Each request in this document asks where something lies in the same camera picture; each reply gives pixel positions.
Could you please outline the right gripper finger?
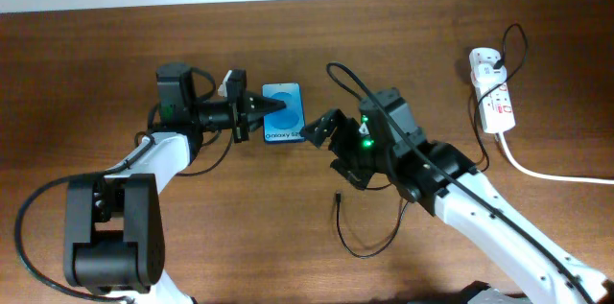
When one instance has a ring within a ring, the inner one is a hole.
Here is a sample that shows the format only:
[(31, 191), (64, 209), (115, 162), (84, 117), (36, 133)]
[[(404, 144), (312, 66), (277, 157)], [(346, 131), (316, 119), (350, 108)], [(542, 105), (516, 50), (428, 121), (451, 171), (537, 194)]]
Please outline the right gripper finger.
[(330, 167), (358, 190), (365, 190), (372, 178), (372, 171), (350, 167), (340, 159), (333, 160)]
[(335, 129), (341, 127), (345, 121), (346, 117), (340, 109), (329, 109), (316, 121), (305, 125), (301, 129), (300, 135), (319, 148), (333, 134)]

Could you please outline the blue Samsung Galaxy smartphone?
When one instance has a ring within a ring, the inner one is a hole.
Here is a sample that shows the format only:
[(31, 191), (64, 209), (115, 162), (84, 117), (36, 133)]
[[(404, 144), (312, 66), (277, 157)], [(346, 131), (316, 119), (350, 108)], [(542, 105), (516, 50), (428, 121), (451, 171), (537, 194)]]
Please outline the blue Samsung Galaxy smartphone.
[(269, 144), (300, 143), (305, 127), (300, 86), (297, 82), (268, 83), (262, 86), (266, 98), (283, 101), (285, 107), (264, 117), (264, 141)]

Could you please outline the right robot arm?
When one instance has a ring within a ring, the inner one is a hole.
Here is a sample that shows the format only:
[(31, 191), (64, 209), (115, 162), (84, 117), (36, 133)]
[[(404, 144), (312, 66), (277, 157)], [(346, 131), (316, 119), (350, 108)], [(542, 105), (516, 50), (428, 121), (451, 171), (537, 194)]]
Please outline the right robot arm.
[(361, 118), (331, 109), (301, 134), (336, 155), (331, 166), (364, 188), (384, 174), (476, 245), (532, 303), (610, 303), (613, 283), (554, 243), (515, 210), (458, 149), (430, 142), (395, 88), (359, 102)]

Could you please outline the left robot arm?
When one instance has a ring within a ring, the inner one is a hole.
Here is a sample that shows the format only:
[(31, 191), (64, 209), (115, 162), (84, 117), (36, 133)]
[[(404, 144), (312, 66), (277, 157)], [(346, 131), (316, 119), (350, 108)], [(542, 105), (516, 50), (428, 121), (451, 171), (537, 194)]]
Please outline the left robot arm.
[(69, 181), (63, 272), (90, 300), (192, 303), (164, 268), (159, 195), (198, 156), (207, 132), (228, 129), (248, 140), (264, 116), (285, 103), (247, 89), (247, 73), (231, 69), (222, 97), (198, 95), (198, 69), (179, 62), (156, 69), (159, 122), (149, 122), (140, 145), (116, 166)]

